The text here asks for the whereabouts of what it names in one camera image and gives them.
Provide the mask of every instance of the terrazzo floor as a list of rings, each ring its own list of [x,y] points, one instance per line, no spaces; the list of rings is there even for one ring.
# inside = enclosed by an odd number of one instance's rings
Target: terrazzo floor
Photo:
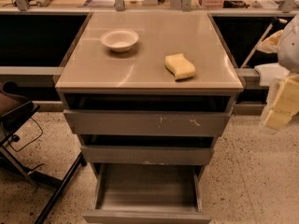
[[[39,172],[62,178],[79,154],[78,139],[62,113],[38,112],[34,119],[44,134],[11,153],[30,168],[44,163]],[[29,120],[13,146],[20,148],[38,134]],[[212,224],[297,224],[298,167],[298,117],[269,135],[259,129],[258,116],[232,116],[200,182],[203,212],[212,217]],[[93,207],[95,187],[91,166],[79,166],[45,223],[86,223],[82,213]],[[21,175],[0,168],[0,223],[34,223],[51,194],[51,189],[34,189]]]

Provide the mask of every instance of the workbench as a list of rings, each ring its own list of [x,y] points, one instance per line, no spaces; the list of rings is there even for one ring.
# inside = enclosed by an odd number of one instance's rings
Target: workbench
[[[100,36],[132,29],[115,53]],[[195,77],[175,81],[166,55]],[[206,11],[95,11],[56,82],[64,115],[98,177],[89,223],[208,223],[198,191],[244,83]]]

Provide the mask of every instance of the chair leg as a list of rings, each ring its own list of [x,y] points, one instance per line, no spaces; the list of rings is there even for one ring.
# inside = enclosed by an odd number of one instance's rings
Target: chair leg
[[[0,147],[0,152],[10,161],[10,163],[18,169],[18,171],[34,186],[37,187],[37,183],[24,171],[22,165],[8,150],[4,147]]]

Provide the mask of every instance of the sponge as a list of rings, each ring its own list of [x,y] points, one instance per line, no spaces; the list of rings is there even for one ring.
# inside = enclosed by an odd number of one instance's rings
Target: sponge
[[[175,80],[195,76],[195,67],[184,54],[176,54],[165,57],[165,66],[175,76]]]
[[[263,115],[263,126],[278,131],[289,123],[299,111],[299,75],[286,77],[278,87],[273,101],[267,100],[266,115]]]

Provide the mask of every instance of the floor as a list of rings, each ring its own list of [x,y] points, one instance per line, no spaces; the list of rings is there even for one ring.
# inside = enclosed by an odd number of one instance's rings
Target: floor
[[[20,161],[62,178],[79,154],[79,142],[60,112],[38,112],[34,119],[44,134],[20,152]],[[299,219],[299,118],[279,133],[259,127],[258,116],[232,116],[215,146],[201,179],[203,212],[212,224],[297,224]],[[39,130],[29,120],[18,132],[21,148]],[[46,224],[83,224],[93,207],[96,178],[89,165],[79,166]],[[34,223],[51,189],[34,189],[22,176],[0,169],[0,223]]]

